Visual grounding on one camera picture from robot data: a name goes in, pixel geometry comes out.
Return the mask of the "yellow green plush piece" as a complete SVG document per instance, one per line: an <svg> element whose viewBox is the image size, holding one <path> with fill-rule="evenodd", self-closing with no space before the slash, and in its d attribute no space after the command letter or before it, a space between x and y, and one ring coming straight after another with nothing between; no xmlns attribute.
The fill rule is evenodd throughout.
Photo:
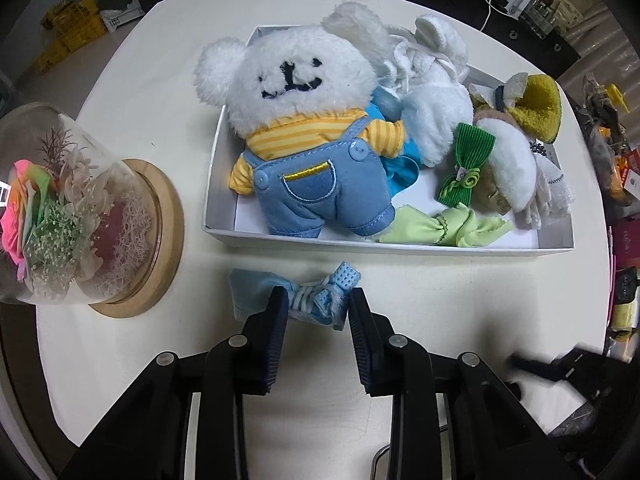
<svg viewBox="0 0 640 480"><path fill-rule="evenodd" d="M469 84L476 108L509 115L530 138L552 144L562 122L560 90L546 74L517 73L495 88Z"/></svg>

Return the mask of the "light blue face mask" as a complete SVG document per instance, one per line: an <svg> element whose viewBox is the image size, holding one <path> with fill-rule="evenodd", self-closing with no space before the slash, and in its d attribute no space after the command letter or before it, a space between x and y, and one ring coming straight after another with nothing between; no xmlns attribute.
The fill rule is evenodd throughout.
<svg viewBox="0 0 640 480"><path fill-rule="evenodd" d="M320 281L297 284L270 272L233 269L229 285L234 318L246 321L267 307L272 290L282 287L288 316L308 324L342 330L347 318L347 297L359 284L361 274L347 262Z"/></svg>

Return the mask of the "beige curtain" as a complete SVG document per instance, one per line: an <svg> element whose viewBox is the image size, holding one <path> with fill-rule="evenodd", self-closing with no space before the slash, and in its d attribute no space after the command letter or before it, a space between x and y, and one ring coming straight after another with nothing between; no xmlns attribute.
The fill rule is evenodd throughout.
<svg viewBox="0 0 640 480"><path fill-rule="evenodd" d="M585 74L592 73L600 84L615 84L628 110L638 112L639 55L611 11L597 4L565 39L579 54L579 60L559 76L565 93L580 102Z"/></svg>

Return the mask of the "clutter pile at right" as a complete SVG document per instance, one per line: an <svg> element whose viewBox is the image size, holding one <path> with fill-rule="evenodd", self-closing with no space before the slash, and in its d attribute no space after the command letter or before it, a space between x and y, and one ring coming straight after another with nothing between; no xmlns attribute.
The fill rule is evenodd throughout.
<svg viewBox="0 0 640 480"><path fill-rule="evenodd" d="M617 261L611 223L616 214L631 205L632 196L624 189L623 178L629 167L625 155L630 152L629 143L620 123L618 110L603 84L599 84L593 73L582 78L582 106L580 128L584 138L594 173L600 188L604 211L608 252L610 253L610 306L608 320L613 312L615 275Z"/></svg>

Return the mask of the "white plush bear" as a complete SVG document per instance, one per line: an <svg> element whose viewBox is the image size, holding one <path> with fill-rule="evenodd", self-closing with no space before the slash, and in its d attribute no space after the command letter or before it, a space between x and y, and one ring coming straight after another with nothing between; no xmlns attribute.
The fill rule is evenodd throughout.
<svg viewBox="0 0 640 480"><path fill-rule="evenodd" d="M221 38L202 51L194 87L243 141L228 187L257 198L270 234L316 238L334 223L374 237L393 223L382 161L402 154L408 134L369 114L376 73L351 42L321 25L254 44Z"/></svg>

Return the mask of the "brown plush toy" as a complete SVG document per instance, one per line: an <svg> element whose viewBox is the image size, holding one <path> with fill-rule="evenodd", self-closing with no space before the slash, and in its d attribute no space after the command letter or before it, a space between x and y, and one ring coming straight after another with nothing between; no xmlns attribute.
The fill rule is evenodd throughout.
<svg viewBox="0 0 640 480"><path fill-rule="evenodd" d="M491 108L476 112L473 125L495 137L494 148L480 170L477 205L498 214L524 210L535 195L537 179L529 140L509 114Z"/></svg>

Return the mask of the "bright blue cloth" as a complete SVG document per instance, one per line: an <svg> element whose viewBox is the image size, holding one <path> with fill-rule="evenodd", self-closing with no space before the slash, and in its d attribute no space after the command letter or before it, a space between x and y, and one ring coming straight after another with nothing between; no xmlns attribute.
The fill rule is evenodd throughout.
<svg viewBox="0 0 640 480"><path fill-rule="evenodd" d="M401 112L399 96L390 89L377 86L372 92L366 112L372 119L398 119ZM420 176L421 156L418 147L411 138L405 140L401 153L397 157L381 157L381 162L386 173L387 187L392 197L406 188L410 188Z"/></svg>

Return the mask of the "white grey socks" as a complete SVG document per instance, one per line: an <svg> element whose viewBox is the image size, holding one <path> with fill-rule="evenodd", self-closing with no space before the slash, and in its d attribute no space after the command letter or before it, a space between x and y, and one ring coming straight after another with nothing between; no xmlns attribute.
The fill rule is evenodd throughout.
<svg viewBox="0 0 640 480"><path fill-rule="evenodd" d="M539 141L529 143L536 162L535 193L524 209L526 226L540 230L570 215L574 196L562 170L549 158Z"/></svg>

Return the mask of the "green ribbon bow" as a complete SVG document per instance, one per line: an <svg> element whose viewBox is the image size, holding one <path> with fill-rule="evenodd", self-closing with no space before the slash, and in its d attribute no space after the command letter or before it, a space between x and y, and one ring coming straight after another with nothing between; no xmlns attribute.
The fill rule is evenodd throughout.
<svg viewBox="0 0 640 480"><path fill-rule="evenodd" d="M454 170L438 190L439 203L448 207L469 206L495 142L495 136L488 131L460 122L454 134Z"/></svg>

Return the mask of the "glass dome with flowers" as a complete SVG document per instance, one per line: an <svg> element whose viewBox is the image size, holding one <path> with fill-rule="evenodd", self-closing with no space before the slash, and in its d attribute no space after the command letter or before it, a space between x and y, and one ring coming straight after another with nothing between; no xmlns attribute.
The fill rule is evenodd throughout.
<svg viewBox="0 0 640 480"><path fill-rule="evenodd" d="M50 104L2 117L2 302L132 318L168 291L183 239L178 193L157 166L116 157Z"/></svg>

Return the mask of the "light green cloth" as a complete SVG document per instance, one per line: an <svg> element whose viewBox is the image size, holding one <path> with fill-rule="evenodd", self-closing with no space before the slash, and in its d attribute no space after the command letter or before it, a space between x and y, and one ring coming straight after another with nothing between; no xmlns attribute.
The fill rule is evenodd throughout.
<svg viewBox="0 0 640 480"><path fill-rule="evenodd" d="M394 221L376 240L385 244L475 248L492 244L512 229L510 220L479 217L462 204L432 216L405 205L396 210Z"/></svg>

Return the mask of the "yellow crates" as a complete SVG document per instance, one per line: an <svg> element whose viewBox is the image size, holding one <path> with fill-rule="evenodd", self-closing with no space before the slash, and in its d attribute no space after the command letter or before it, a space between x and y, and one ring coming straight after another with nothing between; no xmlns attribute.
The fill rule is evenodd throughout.
<svg viewBox="0 0 640 480"><path fill-rule="evenodd" d="M32 66L42 74L107 34L96 0L61 0L44 14L40 26L48 34L47 45Z"/></svg>

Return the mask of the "white fluffy plush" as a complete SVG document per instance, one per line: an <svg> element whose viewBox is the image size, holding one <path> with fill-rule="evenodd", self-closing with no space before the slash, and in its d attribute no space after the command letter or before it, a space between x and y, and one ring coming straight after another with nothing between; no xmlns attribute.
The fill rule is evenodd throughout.
<svg viewBox="0 0 640 480"><path fill-rule="evenodd" d="M372 101L389 120L400 120L416 144L424 166L433 168L449 154L454 130L473 118L468 47L446 18L424 14L416 30L388 29L392 52L387 74L378 80Z"/></svg>

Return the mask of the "white shallow box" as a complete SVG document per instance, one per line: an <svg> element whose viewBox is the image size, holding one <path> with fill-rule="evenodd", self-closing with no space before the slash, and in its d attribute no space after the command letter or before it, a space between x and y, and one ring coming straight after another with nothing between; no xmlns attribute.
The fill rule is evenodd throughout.
<svg viewBox="0 0 640 480"><path fill-rule="evenodd" d="M232 246L551 254L573 245L549 142L503 107L532 78L475 76L446 21L259 27L194 72L220 111L203 228Z"/></svg>

